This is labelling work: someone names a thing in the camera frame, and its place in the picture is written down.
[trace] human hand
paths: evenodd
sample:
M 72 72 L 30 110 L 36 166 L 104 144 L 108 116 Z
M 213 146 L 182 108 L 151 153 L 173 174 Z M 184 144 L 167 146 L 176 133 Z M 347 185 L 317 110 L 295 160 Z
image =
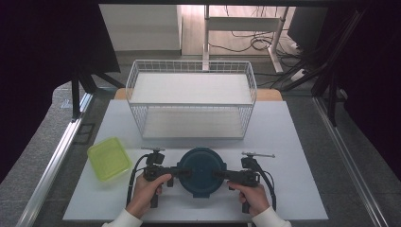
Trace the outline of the human hand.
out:
M 157 195 L 162 194 L 162 183 L 171 179 L 171 174 L 165 174 L 154 180 L 148 182 L 144 178 L 144 173 L 136 178 L 136 183 L 133 191 L 133 197 L 126 210 L 135 216 L 141 218 L 150 208 L 150 200 L 156 192 Z
M 227 184 L 231 188 L 240 191 L 239 202 L 244 203 L 247 201 L 250 204 L 250 215 L 252 217 L 259 215 L 270 207 L 265 188 L 262 184 L 259 184 L 257 187 L 248 187 L 230 181 Z

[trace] black fabric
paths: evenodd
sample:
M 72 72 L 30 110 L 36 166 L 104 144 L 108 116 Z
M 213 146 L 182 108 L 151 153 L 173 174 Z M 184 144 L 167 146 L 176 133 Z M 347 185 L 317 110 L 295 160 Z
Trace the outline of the black fabric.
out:
M 119 72 L 97 4 L 0 1 L 3 181 L 43 121 L 53 91 L 76 73 Z
M 374 1 L 341 53 L 337 71 L 349 96 L 345 109 L 401 180 L 398 14 L 390 1 Z

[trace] white sleeve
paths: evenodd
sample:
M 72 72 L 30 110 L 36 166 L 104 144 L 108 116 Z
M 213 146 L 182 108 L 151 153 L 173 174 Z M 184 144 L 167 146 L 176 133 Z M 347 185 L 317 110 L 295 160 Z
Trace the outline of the white sleeve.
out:
M 291 227 L 291 223 L 278 217 L 272 207 L 253 217 L 252 221 L 257 227 Z
M 113 222 L 104 223 L 102 227 L 139 227 L 141 224 L 142 220 L 134 217 L 126 209 L 123 209 Z

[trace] blue round lid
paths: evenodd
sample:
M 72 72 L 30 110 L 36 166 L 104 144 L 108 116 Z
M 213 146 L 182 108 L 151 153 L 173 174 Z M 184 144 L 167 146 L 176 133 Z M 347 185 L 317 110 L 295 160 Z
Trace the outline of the blue round lid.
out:
M 190 168 L 190 177 L 180 177 L 180 183 L 194 198 L 209 198 L 218 190 L 223 179 L 213 176 L 213 170 L 227 170 L 220 156 L 209 148 L 193 148 L 189 150 L 177 164 L 178 168 Z

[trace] person's left hand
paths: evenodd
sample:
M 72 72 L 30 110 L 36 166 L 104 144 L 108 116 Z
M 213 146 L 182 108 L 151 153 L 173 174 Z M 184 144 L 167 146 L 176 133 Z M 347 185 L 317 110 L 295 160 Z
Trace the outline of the person's left hand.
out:
M 154 180 L 148 182 L 142 173 L 136 178 L 133 197 L 126 210 L 135 216 L 141 218 L 150 208 L 150 200 L 156 192 L 157 195 L 162 194 L 162 183 L 171 179 L 171 174 L 165 174 Z

